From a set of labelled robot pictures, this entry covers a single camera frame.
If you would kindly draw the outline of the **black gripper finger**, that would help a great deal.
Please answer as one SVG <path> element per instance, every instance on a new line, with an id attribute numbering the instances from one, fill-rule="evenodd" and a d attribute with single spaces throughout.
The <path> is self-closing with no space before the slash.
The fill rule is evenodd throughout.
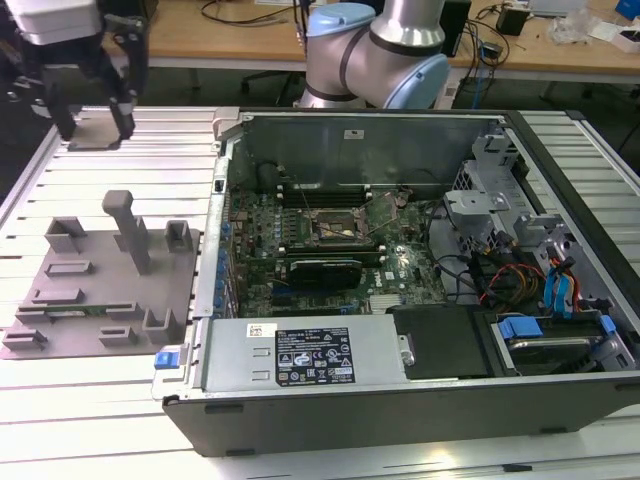
<path id="1" fill-rule="evenodd" d="M 138 97 L 144 92 L 149 70 L 148 22 L 142 17 L 121 17 L 114 14 L 104 16 L 106 31 L 125 54 L 126 72 L 118 79 L 109 81 L 110 110 L 120 140 L 129 139 L 135 129 L 133 109 Z"/>
<path id="2" fill-rule="evenodd" d="M 53 73 L 46 67 L 41 69 L 41 81 L 44 105 L 61 138 L 65 141 L 70 141 L 76 130 L 76 122 L 68 105 L 61 97 L 60 89 Z"/>

